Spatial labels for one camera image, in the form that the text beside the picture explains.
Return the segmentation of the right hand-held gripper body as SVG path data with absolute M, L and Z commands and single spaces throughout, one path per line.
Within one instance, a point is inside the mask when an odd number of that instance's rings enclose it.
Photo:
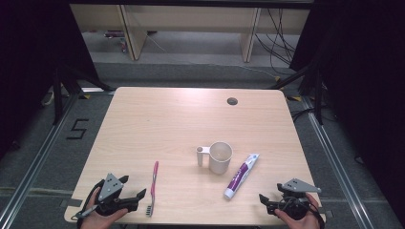
M 278 202 L 278 209 L 284 211 L 292 219 L 302 219 L 310 208 L 306 193 L 321 193 L 322 190 L 298 178 L 282 183 L 286 189 Z

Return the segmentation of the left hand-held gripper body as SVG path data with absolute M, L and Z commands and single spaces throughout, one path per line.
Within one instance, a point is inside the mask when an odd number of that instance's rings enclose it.
M 100 191 L 95 200 L 97 205 L 96 212 L 102 216 L 110 216 L 120 207 L 121 199 L 119 195 L 124 187 L 124 184 L 119 182 L 119 178 L 109 173 L 103 180 Z

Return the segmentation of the pink toothbrush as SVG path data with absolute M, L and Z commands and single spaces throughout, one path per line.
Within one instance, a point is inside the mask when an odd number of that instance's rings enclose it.
M 159 170 L 159 162 L 155 161 L 153 176 L 152 176 L 152 183 L 151 183 L 151 188 L 150 188 L 151 203 L 148 205 L 148 207 L 146 209 L 146 216 L 149 218 L 151 218 L 153 216 L 153 212 L 154 212 L 158 170 Z

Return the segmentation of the white purple toothpaste tube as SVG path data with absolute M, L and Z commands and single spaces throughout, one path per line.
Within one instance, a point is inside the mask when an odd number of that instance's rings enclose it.
M 240 166 L 239 170 L 235 174 L 235 176 L 231 179 L 229 184 L 227 185 L 224 191 L 224 197 L 227 199 L 232 199 L 236 192 L 238 191 L 239 187 L 243 184 L 245 179 L 248 177 L 248 174 L 254 167 L 257 159 L 259 158 L 259 154 L 250 154 L 245 162 Z

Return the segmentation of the white cup with handle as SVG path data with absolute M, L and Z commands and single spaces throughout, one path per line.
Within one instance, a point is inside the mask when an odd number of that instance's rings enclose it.
M 216 175 L 222 175 L 227 171 L 233 157 L 232 147 L 228 143 L 221 141 L 214 142 L 209 147 L 199 146 L 196 153 L 200 167 L 203 166 L 203 157 L 205 155 L 209 156 L 208 169 Z

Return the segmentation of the person's left hand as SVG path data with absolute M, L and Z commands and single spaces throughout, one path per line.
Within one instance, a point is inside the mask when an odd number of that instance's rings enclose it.
M 80 229 L 109 229 L 117 220 L 128 213 L 126 208 L 120 209 L 110 216 L 102 216 L 96 211 L 87 216 L 80 226 Z

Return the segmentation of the person's right hand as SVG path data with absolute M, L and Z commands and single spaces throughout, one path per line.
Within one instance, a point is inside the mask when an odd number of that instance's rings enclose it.
M 281 219 L 289 229 L 321 229 L 320 222 L 314 214 L 314 212 L 318 211 L 319 204 L 311 194 L 306 193 L 306 196 L 310 202 L 310 211 L 307 211 L 302 219 L 295 220 L 284 211 L 279 209 L 275 210 L 276 216 Z

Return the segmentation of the black metal stand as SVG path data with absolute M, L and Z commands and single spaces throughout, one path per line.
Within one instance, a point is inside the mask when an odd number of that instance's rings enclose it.
M 277 82 L 269 88 L 271 90 L 279 90 L 289 83 L 298 80 L 300 77 L 302 77 L 303 80 L 298 89 L 299 94 L 308 95 L 311 91 L 314 91 L 314 115 L 318 123 L 322 125 L 322 75 L 320 74 L 318 64 L 311 62 L 303 69 L 290 75 L 286 79 Z
M 107 84 L 101 82 L 97 76 L 97 73 L 90 75 L 66 64 L 59 65 L 55 69 L 53 74 L 53 124 L 57 124 L 64 114 L 62 103 L 62 88 L 65 88 L 71 95 L 83 94 L 83 90 L 77 83 L 79 79 L 85 80 L 106 92 L 113 92 L 115 90 L 114 87 L 108 86 Z

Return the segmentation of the black curtain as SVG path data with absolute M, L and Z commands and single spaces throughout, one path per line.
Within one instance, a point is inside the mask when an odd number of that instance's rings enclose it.
M 313 0 L 291 68 L 323 42 L 335 113 L 405 226 L 405 0 Z
M 97 79 L 69 0 L 0 0 L 0 159 L 56 72 Z

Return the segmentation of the small coloured items under shelf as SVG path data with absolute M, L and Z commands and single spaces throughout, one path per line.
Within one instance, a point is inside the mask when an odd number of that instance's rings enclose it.
M 125 34 L 123 31 L 106 31 L 104 36 L 109 39 L 118 38 L 121 46 L 121 51 L 128 52 Z

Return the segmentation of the light wooden shelf unit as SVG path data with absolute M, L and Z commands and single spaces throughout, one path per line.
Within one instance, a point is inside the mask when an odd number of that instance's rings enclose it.
M 308 10 L 71 4 L 81 31 L 122 31 L 129 56 L 137 60 L 149 31 L 230 32 L 240 35 L 242 57 L 250 60 L 257 33 L 299 35 Z

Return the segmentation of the aluminium floor rail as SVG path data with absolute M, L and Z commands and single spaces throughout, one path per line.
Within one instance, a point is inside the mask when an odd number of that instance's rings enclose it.
M 36 180 L 43 164 L 50 154 L 51 148 L 54 146 L 68 114 L 74 106 L 78 95 L 70 95 L 66 103 L 62 106 L 62 115 L 58 121 L 51 127 L 43 144 L 38 150 L 33 162 L 31 163 L 28 171 L 19 182 L 18 186 L 14 189 L 7 205 L 0 213 L 0 229 L 10 229 L 15 217 L 17 216 L 21 206 L 23 205 L 28 192 L 30 191 L 33 182 Z
M 340 161 L 325 128 L 319 123 L 314 112 L 309 113 L 309 120 L 330 163 L 333 173 L 342 189 L 347 203 L 359 225 L 360 229 L 375 229 L 370 215 L 351 179 L 348 176 L 342 162 Z

